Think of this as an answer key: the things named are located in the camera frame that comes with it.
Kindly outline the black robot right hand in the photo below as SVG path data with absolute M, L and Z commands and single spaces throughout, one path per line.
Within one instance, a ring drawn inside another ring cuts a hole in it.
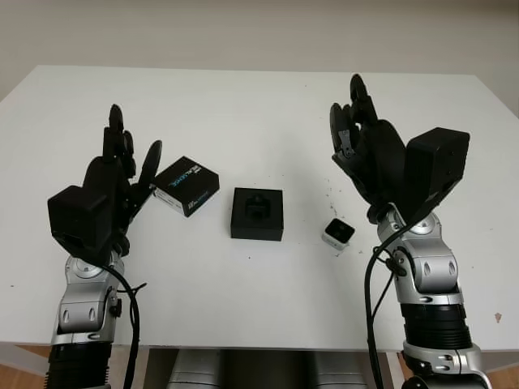
M 371 207 L 396 201 L 405 159 L 405 145 L 394 126 L 378 118 L 359 74 L 350 80 L 350 99 L 330 109 L 332 160 L 351 179 Z

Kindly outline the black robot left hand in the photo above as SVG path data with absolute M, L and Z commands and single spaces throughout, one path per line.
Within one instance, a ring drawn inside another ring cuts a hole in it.
M 162 142 L 157 140 L 148 149 L 139 180 L 132 183 L 131 179 L 136 174 L 133 137 L 124 129 L 121 108 L 111 105 L 109 125 L 104 129 L 102 155 L 89 164 L 83 183 L 84 188 L 98 190 L 109 200 L 109 239 L 103 248 L 122 257 L 129 254 L 127 230 L 152 194 L 161 151 Z

